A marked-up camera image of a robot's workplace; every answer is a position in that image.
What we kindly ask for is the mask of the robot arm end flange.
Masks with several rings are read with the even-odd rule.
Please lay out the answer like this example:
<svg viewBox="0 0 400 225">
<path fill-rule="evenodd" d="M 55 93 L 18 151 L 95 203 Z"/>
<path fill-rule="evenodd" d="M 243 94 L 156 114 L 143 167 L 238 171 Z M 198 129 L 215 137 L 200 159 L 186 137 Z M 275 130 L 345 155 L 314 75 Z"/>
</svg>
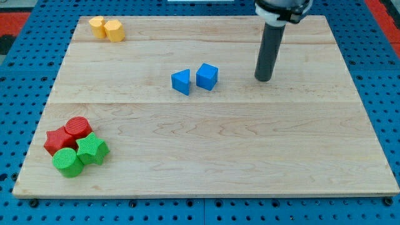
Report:
<svg viewBox="0 0 400 225">
<path fill-rule="evenodd" d="M 255 12 L 266 24 L 283 27 L 298 24 L 308 14 L 313 0 L 255 0 Z"/>
</svg>

